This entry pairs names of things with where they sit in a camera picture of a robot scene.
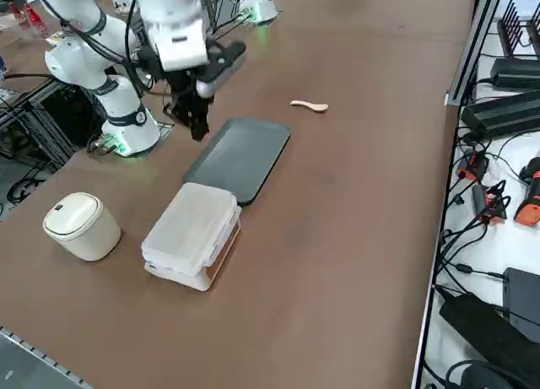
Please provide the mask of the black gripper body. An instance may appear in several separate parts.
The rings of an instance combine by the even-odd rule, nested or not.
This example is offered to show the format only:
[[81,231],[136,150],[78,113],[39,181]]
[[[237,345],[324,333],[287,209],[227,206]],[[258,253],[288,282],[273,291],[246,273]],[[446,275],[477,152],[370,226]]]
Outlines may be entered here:
[[197,91],[197,81],[206,78],[209,73],[210,66],[167,72],[166,82],[170,86],[170,97],[174,99],[183,95],[195,94],[204,99],[212,99],[212,94],[203,95],[202,92]]

